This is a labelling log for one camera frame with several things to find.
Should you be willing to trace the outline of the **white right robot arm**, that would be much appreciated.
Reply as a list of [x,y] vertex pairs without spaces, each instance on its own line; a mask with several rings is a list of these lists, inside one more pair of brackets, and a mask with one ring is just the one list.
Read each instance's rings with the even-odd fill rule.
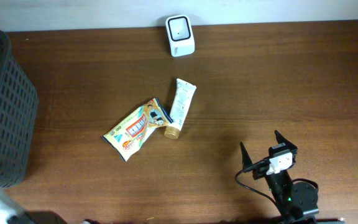
[[[319,213],[318,184],[308,179],[292,179],[288,169],[296,163],[298,148],[275,131],[277,145],[268,149],[268,156],[253,163],[241,142],[242,169],[235,175],[235,181],[243,188],[269,199],[277,208],[279,223],[316,223]],[[264,194],[239,181],[238,177],[251,172],[253,179],[264,178],[271,196]]]

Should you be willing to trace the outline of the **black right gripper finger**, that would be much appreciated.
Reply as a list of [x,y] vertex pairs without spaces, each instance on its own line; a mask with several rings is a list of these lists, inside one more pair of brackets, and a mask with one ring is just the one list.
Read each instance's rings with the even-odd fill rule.
[[284,143],[289,150],[297,150],[298,148],[285,137],[283,137],[277,130],[274,131],[276,140],[279,144]]
[[240,147],[241,147],[241,154],[242,154],[242,168],[247,169],[253,164],[253,162],[243,142],[240,142]]

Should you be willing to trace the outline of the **white cream tube gold cap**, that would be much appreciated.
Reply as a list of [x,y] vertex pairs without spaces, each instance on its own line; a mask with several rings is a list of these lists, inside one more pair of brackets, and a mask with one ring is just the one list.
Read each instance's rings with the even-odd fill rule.
[[177,89],[170,110],[170,117],[173,122],[166,127],[164,132],[165,137],[169,139],[178,139],[195,91],[195,85],[177,78]]

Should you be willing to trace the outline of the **yellow wet wipes packet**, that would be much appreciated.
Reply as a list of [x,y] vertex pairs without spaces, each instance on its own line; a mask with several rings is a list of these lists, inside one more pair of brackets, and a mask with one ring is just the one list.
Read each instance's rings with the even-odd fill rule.
[[159,99],[152,98],[104,134],[102,139],[110,144],[126,162],[140,150],[157,128],[168,126],[172,122]]

